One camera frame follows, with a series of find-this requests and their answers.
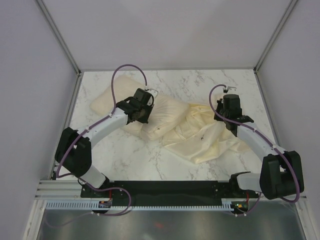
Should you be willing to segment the cream pillow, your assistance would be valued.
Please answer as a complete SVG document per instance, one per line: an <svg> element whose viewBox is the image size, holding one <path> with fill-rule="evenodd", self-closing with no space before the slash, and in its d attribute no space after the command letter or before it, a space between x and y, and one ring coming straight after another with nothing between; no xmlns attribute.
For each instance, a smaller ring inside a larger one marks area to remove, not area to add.
<svg viewBox="0 0 320 240"><path fill-rule="evenodd" d="M114 80L113 87L116 102L119 102L133 96L136 90L142 89L144 85L126 75L121 75ZM113 107L111 87L108 87L90 104L90 109L100 117L111 112ZM144 140L158 140L184 119L189 108L188 103L159 93L155 98L148 123L134 121L121 129Z"/></svg>

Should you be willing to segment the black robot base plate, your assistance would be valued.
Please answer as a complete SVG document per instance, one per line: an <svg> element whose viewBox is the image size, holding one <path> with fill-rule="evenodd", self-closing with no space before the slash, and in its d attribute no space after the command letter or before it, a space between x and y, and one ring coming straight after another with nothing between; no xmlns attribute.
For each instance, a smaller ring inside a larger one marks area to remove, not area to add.
<svg viewBox="0 0 320 240"><path fill-rule="evenodd" d="M195 204L217 204L222 199L256 199L252 190L235 189L227 181L216 180L117 180L102 187L108 191L95 191L88 185L82 187L82 198L111 197L116 205L128 205L128 195L118 190L123 188L131 196L131 205L147 206L186 206Z"/></svg>

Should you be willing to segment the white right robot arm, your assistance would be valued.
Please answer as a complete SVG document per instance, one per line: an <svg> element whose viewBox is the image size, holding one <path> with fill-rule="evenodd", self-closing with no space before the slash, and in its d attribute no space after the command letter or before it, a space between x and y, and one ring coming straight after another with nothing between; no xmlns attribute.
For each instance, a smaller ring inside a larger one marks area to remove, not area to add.
<svg viewBox="0 0 320 240"><path fill-rule="evenodd" d="M228 191L233 197L241 197L247 190L262 193L269 200L286 200L290 195L300 197L305 190L301 156L267 138L254 120L243 114L237 94L226 94L217 101L214 119L223 122L262 162L260 173L248 171L231 175Z"/></svg>

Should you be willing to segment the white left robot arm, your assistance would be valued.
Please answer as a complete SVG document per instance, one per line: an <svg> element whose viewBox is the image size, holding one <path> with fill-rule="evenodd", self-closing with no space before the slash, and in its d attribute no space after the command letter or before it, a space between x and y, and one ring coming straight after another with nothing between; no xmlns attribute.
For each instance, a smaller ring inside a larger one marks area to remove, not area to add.
<svg viewBox="0 0 320 240"><path fill-rule="evenodd" d="M60 169L64 167L70 174L92 186L92 192L98 197L105 197L110 190L110 180L93 165L93 147L115 130L132 122L147 124L157 95L154 89L138 88L133 96L117 102L108 115L91 126L65 128L54 155L59 163L56 177L62 177Z"/></svg>

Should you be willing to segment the cream satin pillowcase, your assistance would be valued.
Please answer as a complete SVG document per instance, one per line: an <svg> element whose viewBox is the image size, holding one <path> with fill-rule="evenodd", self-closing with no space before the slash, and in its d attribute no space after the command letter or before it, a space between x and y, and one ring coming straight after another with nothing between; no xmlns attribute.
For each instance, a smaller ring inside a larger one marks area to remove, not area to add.
<svg viewBox="0 0 320 240"><path fill-rule="evenodd" d="M208 105L190 104L181 122L162 137L162 145L194 164L214 160L226 151L243 153L248 145L235 137L223 122L214 119Z"/></svg>

